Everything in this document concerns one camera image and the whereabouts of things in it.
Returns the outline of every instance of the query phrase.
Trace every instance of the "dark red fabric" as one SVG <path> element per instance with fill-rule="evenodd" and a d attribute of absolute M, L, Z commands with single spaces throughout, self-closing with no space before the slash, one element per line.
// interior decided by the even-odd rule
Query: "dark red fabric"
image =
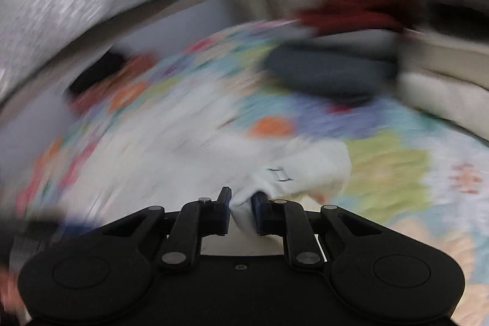
<path fill-rule="evenodd" d="M 298 17 L 319 36 L 367 29 L 402 32 L 411 25 L 410 0 L 324 0 L 318 8 L 299 10 Z"/>

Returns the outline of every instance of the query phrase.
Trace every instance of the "floral blanket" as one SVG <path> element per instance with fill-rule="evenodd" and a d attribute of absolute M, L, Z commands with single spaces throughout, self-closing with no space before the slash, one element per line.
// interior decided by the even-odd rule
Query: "floral blanket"
<path fill-rule="evenodd" d="M 346 191 L 338 197 L 310 192 L 309 197 L 453 256 L 468 281 L 454 320 L 489 326 L 489 149 L 389 97 L 348 108 L 280 87 L 260 70 L 260 61 L 277 46 L 269 30 L 287 23 L 252 23 L 212 35 L 93 107 L 38 159 L 17 195 L 17 211 L 33 213 L 58 203 L 87 173 L 84 164 L 105 135 L 169 101 L 179 83 L 206 71 L 218 74 L 219 89 L 236 99 L 236 114 L 219 128 L 257 140 L 345 140 L 353 165 Z"/>

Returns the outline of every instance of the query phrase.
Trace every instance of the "reddish brown object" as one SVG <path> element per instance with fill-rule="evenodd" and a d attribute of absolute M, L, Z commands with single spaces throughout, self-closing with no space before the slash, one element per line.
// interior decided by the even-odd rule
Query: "reddish brown object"
<path fill-rule="evenodd" d="M 148 69 L 153 68 L 155 64 L 156 58 L 152 53 L 135 54 L 118 73 L 95 84 L 74 99 L 70 104 L 71 108 L 80 115 L 84 114 L 92 106 L 124 88 L 131 80 L 137 78 Z"/>
<path fill-rule="evenodd" d="M 324 0 L 318 8 L 298 12 L 317 34 L 381 29 L 402 32 L 411 25 L 410 0 Z"/>

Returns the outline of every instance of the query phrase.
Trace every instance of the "screw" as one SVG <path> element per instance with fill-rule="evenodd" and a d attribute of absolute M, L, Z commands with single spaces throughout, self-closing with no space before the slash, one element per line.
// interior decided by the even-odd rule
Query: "screw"
<path fill-rule="evenodd" d="M 313 252 L 302 252 L 297 255 L 297 261 L 301 264 L 312 265 L 316 264 L 321 260 L 319 254 Z"/>
<path fill-rule="evenodd" d="M 182 264 L 183 262 L 185 262 L 185 260 L 187 260 L 187 256 L 180 252 L 165 253 L 161 257 L 161 261 L 163 261 L 165 264 L 170 265 Z"/>

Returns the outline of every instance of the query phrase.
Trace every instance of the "purple flower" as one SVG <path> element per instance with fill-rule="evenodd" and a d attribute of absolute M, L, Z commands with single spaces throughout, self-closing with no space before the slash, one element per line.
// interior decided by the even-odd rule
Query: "purple flower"
<path fill-rule="evenodd" d="M 373 100 L 364 106 L 349 108 L 321 97 L 296 95 L 298 134 L 341 139 L 364 139 L 385 127 L 384 101 Z"/>

